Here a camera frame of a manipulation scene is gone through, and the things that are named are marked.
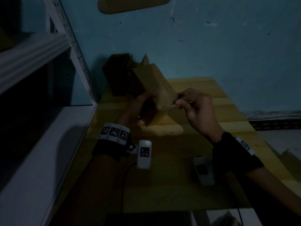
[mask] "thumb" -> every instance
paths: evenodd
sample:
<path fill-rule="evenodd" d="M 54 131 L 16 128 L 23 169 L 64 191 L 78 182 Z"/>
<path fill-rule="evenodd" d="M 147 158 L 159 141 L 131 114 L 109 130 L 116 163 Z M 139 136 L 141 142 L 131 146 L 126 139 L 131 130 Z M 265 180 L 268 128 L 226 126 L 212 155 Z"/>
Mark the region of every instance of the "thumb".
<path fill-rule="evenodd" d="M 190 106 L 190 103 L 183 99 L 177 100 L 175 102 L 175 105 L 178 105 L 180 108 L 183 108 L 185 110 L 186 114 L 188 114 L 189 112 L 191 112 L 193 110 L 193 108 Z"/>

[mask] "white marker tag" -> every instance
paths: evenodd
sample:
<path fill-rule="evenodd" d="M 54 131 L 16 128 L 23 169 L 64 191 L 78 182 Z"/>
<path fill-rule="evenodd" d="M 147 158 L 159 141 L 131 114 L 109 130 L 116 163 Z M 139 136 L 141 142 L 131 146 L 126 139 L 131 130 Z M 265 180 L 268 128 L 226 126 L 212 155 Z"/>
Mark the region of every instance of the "white marker tag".
<path fill-rule="evenodd" d="M 249 145 L 246 144 L 246 142 L 243 141 L 242 138 L 237 137 L 236 140 L 250 153 L 250 155 L 254 155 L 254 151 L 250 148 Z"/>
<path fill-rule="evenodd" d="M 106 139 L 113 141 L 113 142 L 117 142 L 121 128 L 122 128 L 121 125 L 111 123 L 111 127 L 108 131 L 108 135 L 107 135 Z"/>
<path fill-rule="evenodd" d="M 129 137 L 130 134 L 130 129 L 127 127 L 122 126 L 121 127 L 121 131 L 119 133 L 119 137 L 117 139 L 117 143 L 122 144 L 122 145 L 126 145 L 126 141 Z"/>
<path fill-rule="evenodd" d="M 111 127 L 111 124 L 104 124 L 99 136 L 97 139 L 106 139 L 107 138 L 107 135 L 109 133 L 109 129 Z"/>

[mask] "white metal shelving unit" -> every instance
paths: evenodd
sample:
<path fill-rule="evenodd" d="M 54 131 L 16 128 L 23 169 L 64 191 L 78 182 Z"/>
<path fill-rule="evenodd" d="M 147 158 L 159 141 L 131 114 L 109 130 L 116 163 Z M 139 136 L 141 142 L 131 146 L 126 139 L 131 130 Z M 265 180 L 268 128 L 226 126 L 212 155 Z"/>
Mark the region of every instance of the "white metal shelving unit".
<path fill-rule="evenodd" d="M 56 196 L 97 106 L 90 72 L 60 0 L 44 3 L 57 33 L 32 34 L 15 48 L 0 53 L 0 94 L 71 48 L 70 59 L 92 105 L 63 107 L 25 157 L 1 190 L 1 226 L 48 224 Z"/>

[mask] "person's left hand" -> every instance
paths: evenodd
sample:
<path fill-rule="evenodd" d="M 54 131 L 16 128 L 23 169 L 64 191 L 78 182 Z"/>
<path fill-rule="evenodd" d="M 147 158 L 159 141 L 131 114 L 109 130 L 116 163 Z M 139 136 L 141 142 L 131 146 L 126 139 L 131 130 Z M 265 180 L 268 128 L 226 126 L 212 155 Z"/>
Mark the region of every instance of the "person's left hand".
<path fill-rule="evenodd" d="M 157 96 L 156 91 L 146 90 L 143 94 L 139 95 L 137 98 L 130 100 L 125 108 L 124 113 L 115 120 L 115 124 L 123 125 L 132 129 L 138 123 L 138 116 L 142 109 L 143 103 L 148 98 L 153 98 Z"/>

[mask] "white tracking device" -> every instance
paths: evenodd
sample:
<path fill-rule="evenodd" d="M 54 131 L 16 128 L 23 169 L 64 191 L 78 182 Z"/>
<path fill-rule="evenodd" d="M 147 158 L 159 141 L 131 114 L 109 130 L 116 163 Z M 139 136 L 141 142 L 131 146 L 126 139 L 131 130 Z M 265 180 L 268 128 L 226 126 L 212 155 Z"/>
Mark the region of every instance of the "white tracking device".
<path fill-rule="evenodd" d="M 137 154 L 137 168 L 149 169 L 151 167 L 151 141 L 139 140 L 138 145 L 132 151 L 127 151 L 131 154 Z"/>
<path fill-rule="evenodd" d="M 194 167 L 197 171 L 199 180 L 203 186 L 213 186 L 215 184 L 212 160 L 205 156 L 193 158 Z"/>

